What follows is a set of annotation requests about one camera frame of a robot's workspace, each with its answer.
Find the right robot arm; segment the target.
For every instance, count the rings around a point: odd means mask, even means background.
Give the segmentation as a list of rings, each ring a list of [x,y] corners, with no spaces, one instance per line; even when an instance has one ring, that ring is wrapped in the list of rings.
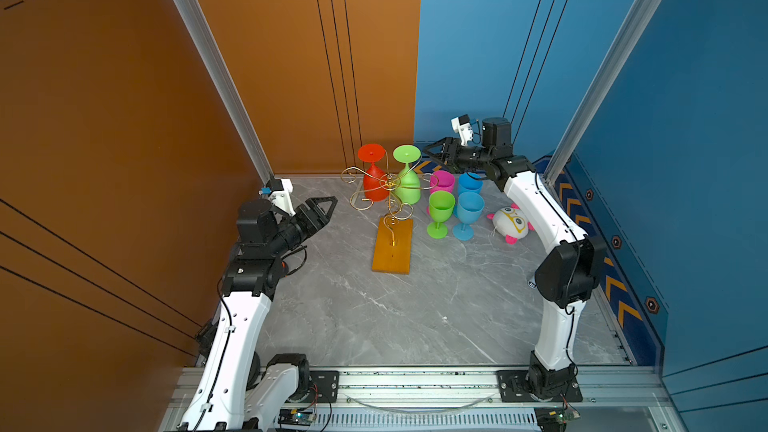
[[[430,160],[455,174],[482,172],[485,179],[518,206],[538,235],[546,258],[533,281],[543,298],[538,342],[518,390],[538,401],[581,399],[574,345],[581,314],[603,276],[607,246],[571,219],[546,188],[543,178],[513,150],[511,122],[486,118],[479,126],[482,143],[474,145],[470,117],[451,120],[456,133],[424,148]]]

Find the red wine glass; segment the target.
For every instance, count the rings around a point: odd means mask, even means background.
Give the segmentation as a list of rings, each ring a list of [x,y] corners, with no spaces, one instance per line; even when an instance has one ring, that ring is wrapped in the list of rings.
[[[378,166],[378,162],[386,157],[386,150],[377,143],[368,143],[358,150],[358,158],[368,165],[363,177],[363,190],[366,199],[381,202],[387,199],[389,191],[385,188],[386,172]]]

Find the pink wine glass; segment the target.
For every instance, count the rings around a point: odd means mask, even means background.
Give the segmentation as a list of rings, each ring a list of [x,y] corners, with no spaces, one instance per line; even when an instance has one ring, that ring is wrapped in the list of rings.
[[[430,193],[444,191],[453,193],[456,178],[445,170],[434,171],[430,178]]]

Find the green wine glass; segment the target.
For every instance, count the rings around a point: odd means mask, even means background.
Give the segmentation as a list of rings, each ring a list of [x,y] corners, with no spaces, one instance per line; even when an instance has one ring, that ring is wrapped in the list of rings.
[[[394,150],[393,157],[403,165],[394,193],[403,204],[415,205],[421,199],[421,181],[413,166],[421,159],[421,151],[414,145],[404,144]]]
[[[427,234],[440,240],[447,236],[446,221],[452,216],[455,207],[455,197],[448,191],[436,191],[429,197],[429,215],[432,222],[427,226]]]

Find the light blue wine glass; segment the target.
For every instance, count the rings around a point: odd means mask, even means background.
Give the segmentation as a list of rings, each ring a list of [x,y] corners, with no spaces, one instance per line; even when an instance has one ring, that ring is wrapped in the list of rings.
[[[485,201],[479,193],[464,192],[459,195],[455,207],[459,223],[453,228],[454,236],[460,241],[469,241],[474,236],[472,224],[482,215]]]

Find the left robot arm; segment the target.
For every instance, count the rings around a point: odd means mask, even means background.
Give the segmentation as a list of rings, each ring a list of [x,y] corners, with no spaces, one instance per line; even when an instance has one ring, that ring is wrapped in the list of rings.
[[[331,220],[334,196],[311,197],[293,214],[259,198],[241,205],[237,253],[218,288],[221,310],[203,375],[184,412],[180,431],[264,431],[283,404],[309,390],[309,364],[300,353],[278,354],[253,388],[246,408],[256,344],[279,281],[291,274],[286,260]]]

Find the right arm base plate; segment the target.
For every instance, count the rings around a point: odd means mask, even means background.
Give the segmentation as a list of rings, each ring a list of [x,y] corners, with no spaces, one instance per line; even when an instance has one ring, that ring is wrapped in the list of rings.
[[[527,372],[523,370],[504,369],[495,373],[501,401],[504,403],[580,403],[584,400],[577,381],[570,382],[560,393],[541,398],[532,393],[527,382]]]

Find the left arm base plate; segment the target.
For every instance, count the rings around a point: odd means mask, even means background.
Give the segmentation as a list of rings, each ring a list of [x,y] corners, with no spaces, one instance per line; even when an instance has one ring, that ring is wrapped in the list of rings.
[[[311,404],[335,404],[339,392],[340,372],[338,370],[311,369],[308,384],[300,385],[288,399],[288,403]]]

